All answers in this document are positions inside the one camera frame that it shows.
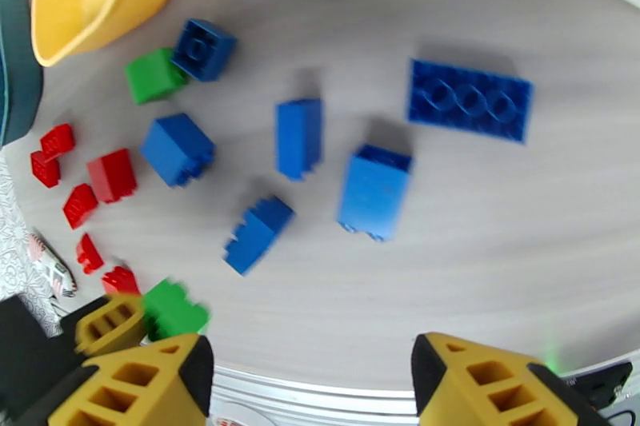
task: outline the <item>red lego brick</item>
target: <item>red lego brick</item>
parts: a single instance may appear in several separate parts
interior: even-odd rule
[[[80,242],[76,246],[75,252],[78,255],[78,262],[82,265],[82,270],[85,274],[91,274],[105,264],[105,261],[100,257],[91,237],[89,237],[87,233],[82,235],[82,239],[80,239]]]
[[[47,188],[60,183],[60,165],[56,160],[45,161],[42,151],[31,153],[31,173]]]
[[[96,197],[104,203],[130,197],[138,187],[128,149],[119,149],[99,157],[87,163],[86,168]]]
[[[115,266],[113,271],[102,276],[102,287],[105,293],[140,294],[135,275],[130,269],[121,265]]]
[[[94,191],[86,183],[76,186],[62,208],[72,229],[84,224],[98,207]]]
[[[40,145],[46,161],[61,157],[75,147],[74,130],[69,124],[56,125],[40,138]]]

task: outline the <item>green lego brick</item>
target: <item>green lego brick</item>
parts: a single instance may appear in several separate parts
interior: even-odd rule
[[[188,82],[186,74],[171,63],[172,53],[171,48],[160,48],[136,58],[125,68],[137,106],[164,98]]]
[[[142,302],[152,341],[183,333],[200,333],[209,323],[207,309],[191,303],[184,286],[167,279],[145,294]]]

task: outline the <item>blue lego brick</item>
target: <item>blue lego brick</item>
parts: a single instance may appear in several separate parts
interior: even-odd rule
[[[225,261],[245,274],[269,250],[294,215],[279,198],[258,201],[242,215],[245,223],[234,229],[234,238],[225,246]]]
[[[408,118],[524,142],[533,93],[521,78],[413,60]]]
[[[187,19],[171,61],[200,82],[218,80],[236,38],[204,19]]]
[[[322,100],[284,102],[275,116],[276,168],[301,181],[322,159]]]
[[[409,185],[411,156],[373,145],[351,156],[338,223],[348,232],[390,240]]]
[[[184,113],[156,119],[140,148],[168,186],[186,186],[214,161],[215,145]]]

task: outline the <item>toy block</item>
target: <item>toy block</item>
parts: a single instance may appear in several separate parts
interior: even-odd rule
[[[152,341],[183,333],[203,332],[209,312],[187,299],[186,289],[168,279],[158,283],[142,298]]]
[[[171,63],[171,48],[160,48],[133,60],[125,69],[136,106],[165,98],[188,82]]]
[[[168,186],[186,186],[214,161],[215,144],[184,113],[156,119],[140,148]]]
[[[75,148],[74,130],[69,124],[56,125],[40,138],[40,146],[46,161],[61,157]]]
[[[234,238],[225,246],[225,261],[245,274],[280,237],[294,215],[279,198],[259,200],[242,215],[245,223],[234,229]]]
[[[109,271],[102,276],[102,287],[105,289],[105,293],[129,293],[140,294],[138,289],[138,283],[135,280],[135,275],[124,266],[117,265],[113,271]]]
[[[236,38],[203,19],[187,19],[171,61],[200,82],[218,80]]]
[[[46,409],[40,416],[43,420],[14,426],[214,424],[207,419],[212,406],[214,353],[206,336],[174,336],[92,357],[83,365],[80,368],[93,375],[83,381],[75,379],[75,390],[54,402],[53,411]]]
[[[82,271],[85,274],[93,274],[96,269],[100,269],[105,264],[87,233],[82,235],[75,252],[78,256],[78,263],[82,265]]]
[[[119,149],[86,164],[98,201],[113,203],[130,197],[138,187],[128,149]]]
[[[60,183],[60,164],[54,159],[47,161],[42,151],[31,153],[31,173],[47,188]]]
[[[89,217],[97,207],[98,200],[95,198],[94,191],[89,185],[83,183],[71,191],[71,195],[69,195],[62,211],[65,213],[71,228],[76,230],[89,220]]]
[[[408,118],[524,142],[533,92],[521,78],[413,60]]]
[[[412,158],[373,145],[351,156],[338,223],[348,232],[366,232],[375,241],[394,235],[409,184]]]
[[[301,181],[322,159],[322,101],[306,99],[276,107],[276,167]]]

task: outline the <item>dark green container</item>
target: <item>dark green container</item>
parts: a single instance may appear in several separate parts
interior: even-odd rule
[[[29,132],[42,97],[28,0],[0,0],[0,91],[0,143],[7,145]]]

